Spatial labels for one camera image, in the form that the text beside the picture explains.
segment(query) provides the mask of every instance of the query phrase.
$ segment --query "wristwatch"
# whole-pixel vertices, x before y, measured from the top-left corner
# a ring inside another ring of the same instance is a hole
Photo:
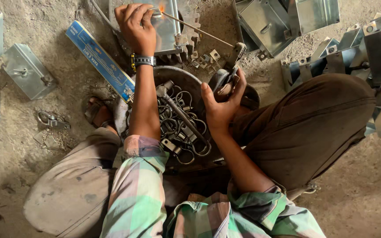
[[[132,66],[133,71],[136,72],[136,68],[141,65],[152,65],[152,67],[157,66],[157,60],[153,56],[147,57],[147,56],[131,54],[130,65]]]

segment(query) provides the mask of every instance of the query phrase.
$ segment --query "person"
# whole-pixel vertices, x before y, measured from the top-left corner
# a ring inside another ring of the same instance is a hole
[[[127,42],[144,56],[153,56],[156,46],[151,7],[115,9]],[[164,192],[162,173],[168,156],[160,144],[153,69],[143,65],[137,68],[130,136],[124,141],[129,158],[112,168],[121,141],[112,113],[91,96],[85,115],[99,128],[31,187],[26,219],[57,237],[324,237],[313,215],[287,195],[302,193],[364,138],[373,90],[356,77],[325,74],[276,103],[243,113],[246,80],[241,69],[237,75],[224,103],[201,84],[209,130],[232,175],[224,181],[227,195],[190,194],[175,201],[167,219],[172,193]]]

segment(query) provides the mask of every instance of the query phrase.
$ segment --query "dirt floor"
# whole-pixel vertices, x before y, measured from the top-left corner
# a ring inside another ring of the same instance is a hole
[[[104,11],[107,1],[99,0]],[[237,41],[230,0],[190,1],[198,5],[201,29],[234,44]],[[88,0],[0,0],[4,13],[4,47],[14,43],[30,46],[59,85],[43,99],[30,101],[5,72],[0,72],[0,237],[51,237],[38,232],[24,219],[23,200],[38,176],[55,164],[93,127],[80,112],[80,100],[89,93],[114,99],[107,82],[87,61],[65,32],[74,19],[80,20],[99,43],[118,57],[113,36]],[[365,24],[381,13],[381,1],[341,0],[340,23],[295,40],[277,58],[260,62],[256,53],[246,56],[241,66],[247,81],[255,86],[262,105],[284,94],[280,59],[291,61],[309,56],[325,37],[340,39],[349,26]],[[223,60],[228,49],[202,38],[198,52],[216,49]],[[204,70],[192,72],[207,82]],[[70,131],[47,131],[36,119],[38,110],[56,112],[71,124]],[[43,131],[53,136],[59,149],[49,149],[33,136]],[[317,181],[321,190],[296,200],[308,208],[327,237],[381,237],[381,140],[369,135],[347,152]]]

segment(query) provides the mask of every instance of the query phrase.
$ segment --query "plaid shirt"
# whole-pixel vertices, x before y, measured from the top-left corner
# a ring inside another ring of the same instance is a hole
[[[124,151],[129,159],[116,172],[102,238],[325,237],[279,187],[239,194],[232,181],[228,195],[183,202],[166,220],[162,173],[169,154],[159,141],[136,135],[126,138]]]

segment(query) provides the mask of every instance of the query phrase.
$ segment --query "brown pants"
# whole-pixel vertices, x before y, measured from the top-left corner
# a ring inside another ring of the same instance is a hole
[[[298,190],[364,138],[374,107],[367,83],[345,74],[325,74],[237,118],[233,136],[268,176],[288,191]],[[97,129],[29,190],[26,219],[59,237],[98,237],[120,144],[107,129]],[[166,206],[187,198],[187,188],[166,178],[163,184]]]

